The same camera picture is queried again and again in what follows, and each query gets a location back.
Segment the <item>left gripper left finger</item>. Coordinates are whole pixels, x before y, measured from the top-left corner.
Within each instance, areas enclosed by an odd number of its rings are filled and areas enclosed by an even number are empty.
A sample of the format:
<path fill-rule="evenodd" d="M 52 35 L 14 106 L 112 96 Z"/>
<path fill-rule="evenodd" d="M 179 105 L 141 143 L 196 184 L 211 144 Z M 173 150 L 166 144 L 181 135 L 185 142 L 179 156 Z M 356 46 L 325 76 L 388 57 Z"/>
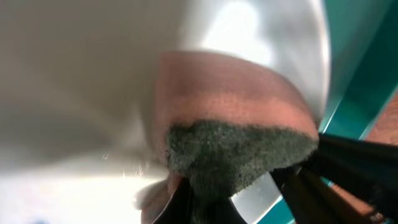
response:
<path fill-rule="evenodd" d="M 170 176 L 140 190 L 141 223 L 242 224 L 232 201 L 197 197 L 187 179 Z"/>

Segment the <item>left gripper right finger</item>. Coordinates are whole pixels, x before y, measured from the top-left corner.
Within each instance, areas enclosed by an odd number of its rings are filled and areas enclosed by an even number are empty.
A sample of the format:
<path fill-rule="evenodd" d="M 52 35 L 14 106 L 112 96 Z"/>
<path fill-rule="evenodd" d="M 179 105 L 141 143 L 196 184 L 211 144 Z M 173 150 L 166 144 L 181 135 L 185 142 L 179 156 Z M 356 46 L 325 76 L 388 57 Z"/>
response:
<path fill-rule="evenodd" d="M 320 135 L 304 162 L 271 173 L 297 223 L 370 223 L 326 178 L 397 222 L 397 146 Z"/>

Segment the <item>green and yellow sponge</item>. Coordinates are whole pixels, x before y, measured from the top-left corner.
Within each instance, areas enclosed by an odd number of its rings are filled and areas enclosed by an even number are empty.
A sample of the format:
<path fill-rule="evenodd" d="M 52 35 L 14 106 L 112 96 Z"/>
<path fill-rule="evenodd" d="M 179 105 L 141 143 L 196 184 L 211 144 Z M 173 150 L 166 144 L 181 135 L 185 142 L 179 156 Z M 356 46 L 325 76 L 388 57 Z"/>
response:
<path fill-rule="evenodd" d="M 166 52 L 159 62 L 155 146 L 203 202 L 233 196 L 318 146 L 315 120 L 283 76 L 246 60 Z"/>

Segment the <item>light blue plate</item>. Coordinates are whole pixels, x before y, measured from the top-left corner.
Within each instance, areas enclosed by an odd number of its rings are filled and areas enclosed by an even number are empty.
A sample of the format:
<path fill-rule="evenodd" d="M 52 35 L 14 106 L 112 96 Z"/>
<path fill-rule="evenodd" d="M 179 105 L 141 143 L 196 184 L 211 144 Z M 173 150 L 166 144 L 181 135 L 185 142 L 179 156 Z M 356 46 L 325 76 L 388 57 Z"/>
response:
<path fill-rule="evenodd" d="M 152 141 L 168 50 L 270 68 L 323 118 L 323 1 L 2 1 L 2 223 L 140 222 L 168 175 Z"/>

